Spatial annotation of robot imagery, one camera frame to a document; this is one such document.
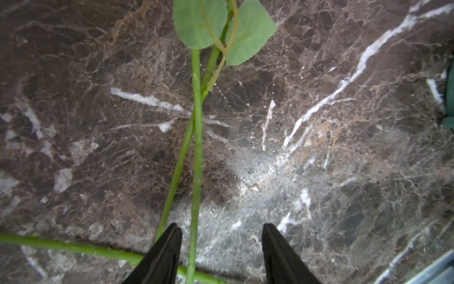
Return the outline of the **orange rose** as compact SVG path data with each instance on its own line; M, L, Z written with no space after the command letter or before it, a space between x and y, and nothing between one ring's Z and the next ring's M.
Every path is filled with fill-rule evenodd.
M175 1L173 21L179 39L192 53L193 131L195 158L186 283L195 281L199 208L203 173L202 104L225 65L236 66L256 55L277 26L260 1ZM215 46L222 59L206 86L202 86L200 52Z

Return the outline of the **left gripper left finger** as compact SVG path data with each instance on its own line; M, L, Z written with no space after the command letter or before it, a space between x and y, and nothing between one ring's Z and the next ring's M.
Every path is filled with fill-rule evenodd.
M123 284L174 284L181 246L182 230L172 223Z

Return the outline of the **cream rose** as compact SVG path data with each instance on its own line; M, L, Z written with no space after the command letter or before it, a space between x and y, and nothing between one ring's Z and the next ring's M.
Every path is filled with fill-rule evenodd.
M131 266L136 268L140 261L143 260L145 255L134 254L122 250L114 250L113 248L104 248L98 246L90 246L84 244L75 243L64 243L57 240L47 240L38 237L26 237L14 234L1 234L1 243L13 244L17 246L30 246L38 248L46 248L53 250L64 250L72 253L88 254L92 256L105 257L108 259L125 260L130 263ZM187 269L183 266L179 266L177 275L185 276Z

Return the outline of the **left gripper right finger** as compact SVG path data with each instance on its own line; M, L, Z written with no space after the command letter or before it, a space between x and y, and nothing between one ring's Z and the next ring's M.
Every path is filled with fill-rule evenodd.
M262 251L268 284L320 284L320 280L271 223L263 225Z

